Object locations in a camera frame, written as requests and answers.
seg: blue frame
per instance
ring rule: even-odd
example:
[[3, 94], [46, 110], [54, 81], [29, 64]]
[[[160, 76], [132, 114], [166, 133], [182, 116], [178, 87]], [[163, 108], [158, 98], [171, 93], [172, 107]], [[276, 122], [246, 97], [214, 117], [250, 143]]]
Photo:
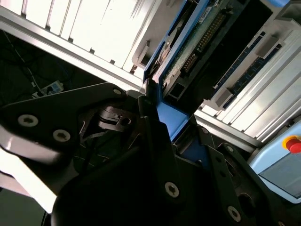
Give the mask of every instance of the blue frame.
[[269, 144], [264, 146], [249, 164], [270, 190], [292, 203], [301, 203], [301, 198], [297, 199], [293, 197], [291, 194], [287, 193], [280, 187], [272, 184], [271, 182], [259, 175], [265, 169], [267, 169], [268, 167], [270, 167], [271, 165], [273, 165], [274, 163], [276, 163], [277, 161], [279, 161], [284, 156], [290, 153], [287, 149], [284, 149], [282, 147], [282, 142], [286, 137], [291, 135], [301, 136], [301, 121], [295, 123], [283, 134], [281, 134], [280, 136], [272, 140]]
[[[183, 28], [181, 34], [179, 35], [178, 39], [176, 40], [174, 46], [172, 47], [171, 51], [169, 52], [167, 58], [165, 59], [163, 65], [159, 68], [158, 72], [154, 76], [153, 80], [157, 83], [157, 93], [158, 93], [158, 104], [157, 110], [159, 114], [159, 119], [161, 122], [165, 123], [169, 132], [170, 139], [173, 141], [174, 138], [178, 135], [181, 129], [186, 125], [188, 122], [190, 115], [181, 112], [180, 110], [176, 109], [175, 107], [171, 106], [170, 104], [166, 103], [162, 97], [162, 80], [163, 75], [167, 72], [169, 66], [171, 65], [172, 61], [176, 57], [177, 53], [180, 51], [182, 45], [186, 41], [187, 37], [189, 36], [190, 32], [192, 31], [193, 27], [197, 24], [199, 18], [205, 11], [206, 5], [208, 4], [209, 0], [200, 0], [196, 8], [194, 9], [192, 15], [190, 16], [187, 24]], [[168, 34], [171, 32], [178, 16], [180, 15], [181, 11], [183, 10], [187, 0], [183, 2], [181, 5], [181, 9], [178, 12], [176, 18], [174, 19], [173, 23], [171, 24], [168, 32], [166, 33], [165, 37], [160, 42], [158, 48], [156, 49], [155, 53], [151, 57], [150, 61], [145, 67], [144, 70], [144, 78], [143, 81], [146, 79], [146, 72], [149, 69], [150, 65], [156, 60], [156, 55], [161, 51], [164, 46], [165, 40]]]

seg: electronic component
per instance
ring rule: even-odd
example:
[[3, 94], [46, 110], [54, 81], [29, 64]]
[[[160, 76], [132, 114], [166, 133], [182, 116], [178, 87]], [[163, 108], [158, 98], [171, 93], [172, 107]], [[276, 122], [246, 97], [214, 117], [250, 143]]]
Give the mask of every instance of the electronic component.
[[63, 84], [60, 81], [55, 81], [48, 86], [41, 89], [40, 92], [35, 92], [32, 95], [34, 97], [43, 97], [55, 93], [60, 93], [64, 90]]

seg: black cable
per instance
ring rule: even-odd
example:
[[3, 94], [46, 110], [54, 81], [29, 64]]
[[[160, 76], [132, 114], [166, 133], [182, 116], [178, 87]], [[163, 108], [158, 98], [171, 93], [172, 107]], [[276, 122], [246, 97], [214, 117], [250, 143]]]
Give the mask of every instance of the black cable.
[[42, 218], [42, 221], [41, 221], [41, 226], [44, 226], [45, 218], [46, 218], [46, 211], [44, 212], [44, 215], [43, 215], [43, 218]]
[[84, 160], [83, 165], [82, 165], [82, 167], [81, 167], [81, 172], [80, 172], [80, 173], [85, 173], [85, 172], [87, 171], [88, 165], [89, 165], [90, 160], [91, 160], [91, 158], [92, 158], [92, 156], [93, 156], [93, 153], [94, 153], [94, 151], [95, 151], [96, 143], [97, 143], [97, 139], [94, 138], [94, 139], [92, 140], [91, 146], [88, 148], [88, 152], [87, 152], [87, 154], [86, 154], [85, 160]]

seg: white panel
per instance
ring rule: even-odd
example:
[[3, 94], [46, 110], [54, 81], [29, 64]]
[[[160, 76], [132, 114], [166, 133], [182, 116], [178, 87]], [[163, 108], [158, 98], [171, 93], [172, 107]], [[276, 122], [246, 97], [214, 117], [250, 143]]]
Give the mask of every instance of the white panel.
[[273, 103], [291, 84], [291, 81], [301, 71], [301, 53], [291, 61], [271, 84], [249, 105], [247, 109], [232, 123], [232, 127], [246, 130], [264, 111], [267, 103]]
[[14, 13], [21, 14], [23, 0], [0, 0], [0, 5], [13, 11]]
[[153, 3], [154, 0], [111, 0], [95, 29], [95, 54], [122, 67]]
[[104, 16], [109, 0], [82, 0], [70, 37], [73, 43], [85, 50], [90, 50], [94, 40], [94, 33]]
[[139, 32], [139, 36], [136, 38], [135, 43], [133, 44], [133, 47], [123, 65], [123, 69], [125, 71], [127, 71], [127, 72], [131, 71], [131, 69], [133, 67], [133, 62], [132, 62], [133, 55], [136, 52], [138, 46], [140, 45], [140, 42], [142, 41], [147, 29], [149, 28], [149, 25], [150, 25], [153, 17], [155, 16], [161, 2], [162, 2], [162, 0], [155, 0], [155, 3], [149, 12], [149, 15], [147, 16], [147, 19], [145, 20], [143, 27], [141, 28], [141, 30]]
[[301, 78], [286, 89], [284, 94], [281, 95], [254, 123], [252, 123], [245, 133], [252, 137], [258, 137], [258, 134], [262, 130], [268, 128], [281, 115], [286, 113], [287, 109], [292, 105], [292, 102], [295, 103], [301, 98], [300, 89]]
[[206, 114], [211, 115], [211, 116], [215, 116], [215, 115], [218, 113], [217, 110], [215, 110], [215, 109], [213, 109], [213, 108], [211, 108], [211, 107], [209, 107], [209, 106], [207, 106], [207, 105], [205, 105], [205, 106], [202, 108], [202, 111], [205, 112]]
[[283, 64], [299, 48], [300, 41], [301, 33], [298, 31], [292, 32], [286, 38], [284, 46], [278, 53], [260, 70], [230, 106], [218, 115], [217, 119], [222, 120], [226, 124], [233, 122], [254, 100], [254, 97], [258, 96], [265, 89], [265, 86], [270, 83], [270, 80], [279, 73]]
[[70, 0], [70, 6], [67, 11], [66, 20], [63, 24], [63, 29], [61, 32], [61, 37], [68, 40], [71, 34], [71, 30], [74, 24], [74, 20], [77, 14], [77, 11], [80, 7], [81, 0]]
[[69, 0], [55, 0], [49, 20], [50, 31], [59, 34], [63, 25]]
[[106, 61], [123, 54], [122, 43], [129, 35], [129, 19], [136, 0], [111, 0], [105, 15], [96, 28], [98, 41], [95, 43], [95, 54]]
[[50, 5], [51, 0], [27, 0], [26, 19], [45, 28]]

